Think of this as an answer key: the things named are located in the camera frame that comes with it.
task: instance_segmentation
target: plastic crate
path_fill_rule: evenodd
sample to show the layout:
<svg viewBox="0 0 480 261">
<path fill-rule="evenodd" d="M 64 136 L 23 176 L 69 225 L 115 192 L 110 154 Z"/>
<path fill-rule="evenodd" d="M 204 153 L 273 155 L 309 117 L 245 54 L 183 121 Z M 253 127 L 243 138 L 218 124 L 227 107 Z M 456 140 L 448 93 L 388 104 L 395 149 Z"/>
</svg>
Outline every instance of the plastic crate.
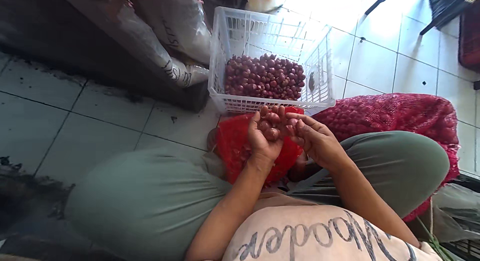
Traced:
<svg viewBox="0 0 480 261">
<path fill-rule="evenodd" d="M 263 105 L 296 106 L 313 115 L 335 105 L 332 93 L 331 27 L 298 18 L 280 17 L 227 7 L 215 8 L 208 90 L 225 114 L 252 113 Z M 297 101 L 225 94 L 225 65 L 233 56 L 264 53 L 303 66 L 305 86 Z"/>
</svg>

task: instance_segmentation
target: dirty floor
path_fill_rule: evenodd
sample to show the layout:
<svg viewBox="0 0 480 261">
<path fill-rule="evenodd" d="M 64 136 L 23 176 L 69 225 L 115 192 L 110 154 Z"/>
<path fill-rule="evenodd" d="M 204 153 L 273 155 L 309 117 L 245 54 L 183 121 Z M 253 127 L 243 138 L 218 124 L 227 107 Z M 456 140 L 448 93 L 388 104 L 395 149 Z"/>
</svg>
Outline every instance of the dirty floor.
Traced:
<svg viewBox="0 0 480 261">
<path fill-rule="evenodd" d="M 479 178 L 480 101 L 471 81 L 480 75 L 457 62 L 459 19 L 419 38 L 431 20 L 428 0 L 387 0 L 363 17 L 374 1 L 287 0 L 272 14 L 333 26 L 336 99 L 416 92 L 450 100 L 459 119 L 460 169 Z M 203 154 L 207 133 L 220 120 L 211 101 L 199 114 L 149 98 L 133 101 L 95 80 L 5 54 L 0 69 L 0 157 L 66 186 L 121 152 L 188 146 L 192 154 Z"/>
</svg>

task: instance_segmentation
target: leg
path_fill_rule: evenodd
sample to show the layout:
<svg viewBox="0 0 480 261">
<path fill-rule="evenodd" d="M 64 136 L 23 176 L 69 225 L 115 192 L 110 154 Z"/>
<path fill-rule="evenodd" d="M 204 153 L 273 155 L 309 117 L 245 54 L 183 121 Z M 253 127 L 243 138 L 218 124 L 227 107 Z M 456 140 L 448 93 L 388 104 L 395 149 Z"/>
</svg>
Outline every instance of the leg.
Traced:
<svg viewBox="0 0 480 261">
<path fill-rule="evenodd" d="M 96 244 L 127 260 L 182 260 L 231 185 L 200 156 L 161 148 L 119 155 L 72 191 L 66 217 Z"/>
<path fill-rule="evenodd" d="M 440 185 L 450 166 L 447 154 L 428 137 L 405 131 L 357 135 L 341 142 L 375 191 L 405 217 Z M 326 169 L 298 183 L 287 195 L 341 206 Z"/>
<path fill-rule="evenodd" d="M 420 31 L 420 35 L 424 35 L 429 31 L 431 28 L 433 28 L 436 25 L 439 25 L 440 23 L 447 23 L 449 20 L 446 20 L 447 18 L 460 4 L 464 3 L 465 0 L 454 0 L 449 6 L 447 6 L 440 14 L 438 14 L 430 24 L 425 27 L 422 31 Z"/>
<path fill-rule="evenodd" d="M 365 12 L 365 15 L 368 16 L 369 13 L 371 13 L 379 4 L 381 4 L 384 1 L 386 0 L 377 0 L 372 6 L 370 6 L 370 8 L 368 8 L 368 10 Z"/>
</svg>

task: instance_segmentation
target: forearm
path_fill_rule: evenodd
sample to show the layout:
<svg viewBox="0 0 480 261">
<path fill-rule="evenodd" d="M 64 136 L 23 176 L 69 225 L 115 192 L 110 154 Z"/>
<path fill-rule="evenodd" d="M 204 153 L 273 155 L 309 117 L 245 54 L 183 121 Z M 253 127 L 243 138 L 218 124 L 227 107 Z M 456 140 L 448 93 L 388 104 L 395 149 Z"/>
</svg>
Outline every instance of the forearm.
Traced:
<svg viewBox="0 0 480 261">
<path fill-rule="evenodd" d="M 213 208 L 185 260 L 220 260 L 238 227 L 252 214 L 273 162 L 252 155 L 231 191 Z"/>
<path fill-rule="evenodd" d="M 360 215 L 386 233 L 417 248 L 420 247 L 418 240 L 403 220 L 375 192 L 350 158 L 338 168 L 330 170 L 330 174 L 346 209 Z"/>
</svg>

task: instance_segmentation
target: red mesh bag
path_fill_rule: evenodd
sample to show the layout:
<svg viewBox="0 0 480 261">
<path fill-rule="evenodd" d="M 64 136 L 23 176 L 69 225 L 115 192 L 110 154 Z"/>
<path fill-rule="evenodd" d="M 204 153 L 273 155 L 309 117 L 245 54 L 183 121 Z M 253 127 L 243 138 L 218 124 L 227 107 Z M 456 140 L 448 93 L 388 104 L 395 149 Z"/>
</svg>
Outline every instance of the red mesh bag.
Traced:
<svg viewBox="0 0 480 261">
<path fill-rule="evenodd" d="M 303 114 L 303 109 L 286 107 L 285 112 Z M 218 125 L 216 147 L 227 167 L 226 179 L 231 184 L 237 180 L 251 153 L 247 132 L 252 117 L 253 114 L 239 115 L 222 121 Z M 268 174 L 265 184 L 279 181 L 280 178 L 284 177 L 302 151 L 303 149 L 291 141 L 290 137 L 285 137 L 280 155 L 275 160 L 275 166 Z"/>
<path fill-rule="evenodd" d="M 414 132 L 435 140 L 448 155 L 450 169 L 439 187 L 459 175 L 457 117 L 446 99 L 429 94 L 390 93 L 356 96 L 336 103 L 312 117 L 327 125 L 338 141 L 371 132 Z M 403 220 L 411 221 L 425 212 L 429 200 Z"/>
</svg>

